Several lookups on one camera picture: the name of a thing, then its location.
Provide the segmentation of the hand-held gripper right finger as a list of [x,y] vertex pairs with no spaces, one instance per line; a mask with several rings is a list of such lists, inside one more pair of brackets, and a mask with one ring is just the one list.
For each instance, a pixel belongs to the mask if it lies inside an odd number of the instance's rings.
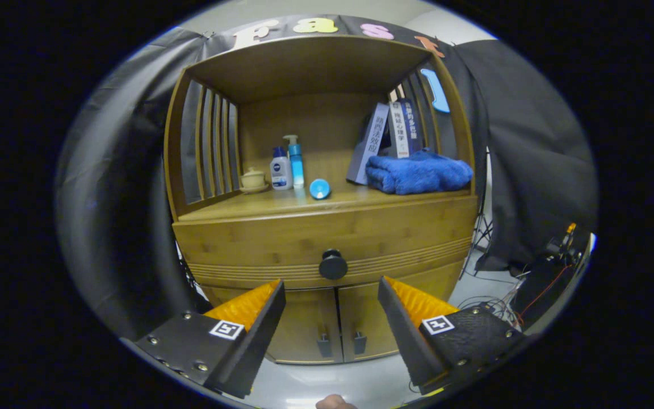
[[391,277],[378,300],[420,393],[468,386],[524,347],[529,338],[485,306],[459,309]]

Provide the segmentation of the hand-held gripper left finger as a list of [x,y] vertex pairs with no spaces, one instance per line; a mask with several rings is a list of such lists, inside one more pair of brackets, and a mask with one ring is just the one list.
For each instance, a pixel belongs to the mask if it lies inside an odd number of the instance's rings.
[[125,344],[158,367],[235,398],[251,394],[286,306],[281,279],[255,287],[206,313],[179,312]]

